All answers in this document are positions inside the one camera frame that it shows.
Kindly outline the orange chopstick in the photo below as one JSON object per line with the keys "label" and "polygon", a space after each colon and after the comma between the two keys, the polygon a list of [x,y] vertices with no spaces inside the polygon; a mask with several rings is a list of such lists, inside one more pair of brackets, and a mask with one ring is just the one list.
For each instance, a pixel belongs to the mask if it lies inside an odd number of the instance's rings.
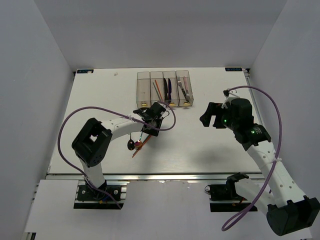
{"label": "orange chopstick", "polygon": [[139,148],[139,149],[136,149],[135,152],[134,152],[133,155],[132,155],[132,158],[134,158],[134,157],[136,156],[136,154],[137,154],[143,147],[144,147],[144,146],[142,146],[142,147]]}
{"label": "orange chopstick", "polygon": [[154,80],[154,83],[155,83],[155,86],[156,86],[156,89],[157,89],[157,92],[158,92],[158,95],[159,95],[159,99],[161,101],[163,101],[164,98],[163,98],[162,93],[161,93],[160,85],[159,85],[159,83],[158,83],[158,81],[156,79]]}

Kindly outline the lone teal chopstick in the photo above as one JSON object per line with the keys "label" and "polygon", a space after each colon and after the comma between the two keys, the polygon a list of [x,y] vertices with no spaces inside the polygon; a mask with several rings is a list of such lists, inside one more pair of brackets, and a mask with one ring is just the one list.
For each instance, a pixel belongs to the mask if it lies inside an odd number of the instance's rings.
{"label": "lone teal chopstick", "polygon": [[152,84],[153,84],[153,87],[154,87],[154,89],[155,89],[155,92],[156,92],[156,95],[157,95],[157,97],[158,97],[158,100],[161,101],[162,98],[161,98],[161,95],[160,95],[160,93],[159,93],[159,91],[158,91],[158,88],[157,88],[155,82],[152,82]]}

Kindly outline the black knife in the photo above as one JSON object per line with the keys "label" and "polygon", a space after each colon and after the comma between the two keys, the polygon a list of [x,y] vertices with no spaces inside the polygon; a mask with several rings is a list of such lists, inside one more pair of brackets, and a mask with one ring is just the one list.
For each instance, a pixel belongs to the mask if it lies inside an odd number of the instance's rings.
{"label": "black knife", "polygon": [[164,101],[168,101],[169,97],[168,97],[168,84],[165,78],[163,78],[163,86],[164,86]]}

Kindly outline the blue knife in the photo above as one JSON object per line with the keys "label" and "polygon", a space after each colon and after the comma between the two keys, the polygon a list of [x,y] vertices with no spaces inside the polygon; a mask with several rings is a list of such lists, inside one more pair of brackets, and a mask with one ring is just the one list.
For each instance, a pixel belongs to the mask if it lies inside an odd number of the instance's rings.
{"label": "blue knife", "polygon": [[168,78],[168,100],[169,102],[172,101],[172,82],[170,78]]}

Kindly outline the pink handled fork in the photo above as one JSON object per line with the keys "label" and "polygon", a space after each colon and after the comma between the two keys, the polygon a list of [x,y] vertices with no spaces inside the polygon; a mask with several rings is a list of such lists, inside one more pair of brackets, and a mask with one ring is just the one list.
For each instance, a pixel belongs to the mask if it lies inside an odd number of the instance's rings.
{"label": "pink handled fork", "polygon": [[186,93],[186,99],[190,102],[191,101],[191,96],[192,96],[192,89],[191,89],[191,84],[190,84],[190,79],[186,76],[183,77],[183,82],[184,82],[184,89]]}

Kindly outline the black handled fork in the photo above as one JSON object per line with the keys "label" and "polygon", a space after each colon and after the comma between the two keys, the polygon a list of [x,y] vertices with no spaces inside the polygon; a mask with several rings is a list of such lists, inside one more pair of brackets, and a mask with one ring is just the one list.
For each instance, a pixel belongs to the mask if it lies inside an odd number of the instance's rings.
{"label": "black handled fork", "polygon": [[180,79],[179,76],[177,76],[177,85],[180,87],[184,98],[185,98],[186,101],[188,102],[188,101],[189,101],[189,97],[188,97],[188,95],[187,95],[187,93],[186,93],[186,91],[185,91],[185,89],[184,89],[184,87],[183,87],[183,84],[182,84],[181,79]]}

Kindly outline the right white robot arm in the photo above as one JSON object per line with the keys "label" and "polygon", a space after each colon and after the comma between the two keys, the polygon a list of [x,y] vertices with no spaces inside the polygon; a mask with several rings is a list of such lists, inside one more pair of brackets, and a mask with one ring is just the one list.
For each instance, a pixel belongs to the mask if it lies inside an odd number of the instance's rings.
{"label": "right white robot arm", "polygon": [[266,216],[272,231],[284,236],[313,225],[320,212],[317,198],[309,198],[295,183],[276,151],[267,130],[255,123],[248,99],[233,98],[224,103],[209,102],[199,118],[204,127],[230,129],[236,141],[254,160],[265,177],[258,187],[247,175],[237,173],[227,178],[226,195],[236,200],[243,197]]}

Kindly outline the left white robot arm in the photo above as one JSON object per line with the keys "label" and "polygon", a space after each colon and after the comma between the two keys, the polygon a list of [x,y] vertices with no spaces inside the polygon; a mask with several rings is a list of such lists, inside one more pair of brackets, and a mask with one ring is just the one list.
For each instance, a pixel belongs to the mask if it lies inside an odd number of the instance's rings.
{"label": "left white robot arm", "polygon": [[142,132],[147,135],[158,136],[166,109],[158,102],[151,107],[134,110],[133,116],[119,117],[108,121],[99,121],[92,117],[84,124],[73,140],[71,147],[80,159],[86,182],[92,184],[88,193],[96,200],[103,199],[107,190],[101,162],[111,141],[124,135]]}

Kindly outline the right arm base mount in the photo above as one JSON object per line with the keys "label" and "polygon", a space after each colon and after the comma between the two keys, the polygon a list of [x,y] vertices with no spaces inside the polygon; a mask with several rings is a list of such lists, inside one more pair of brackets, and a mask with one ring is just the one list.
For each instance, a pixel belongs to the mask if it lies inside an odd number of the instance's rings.
{"label": "right arm base mount", "polygon": [[209,195],[210,211],[212,213],[237,213],[250,205],[248,200],[236,193],[235,183],[248,179],[245,173],[236,173],[228,176],[224,184],[209,184],[204,192]]}

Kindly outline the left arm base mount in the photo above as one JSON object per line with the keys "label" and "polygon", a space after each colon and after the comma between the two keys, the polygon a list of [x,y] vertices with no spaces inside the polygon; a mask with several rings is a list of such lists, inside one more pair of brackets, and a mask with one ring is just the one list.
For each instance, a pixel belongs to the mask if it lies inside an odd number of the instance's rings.
{"label": "left arm base mount", "polygon": [[76,190],[73,208],[76,210],[120,210],[124,205],[127,187],[124,185],[107,185],[104,191],[108,192],[120,207],[109,195],[81,183]]}

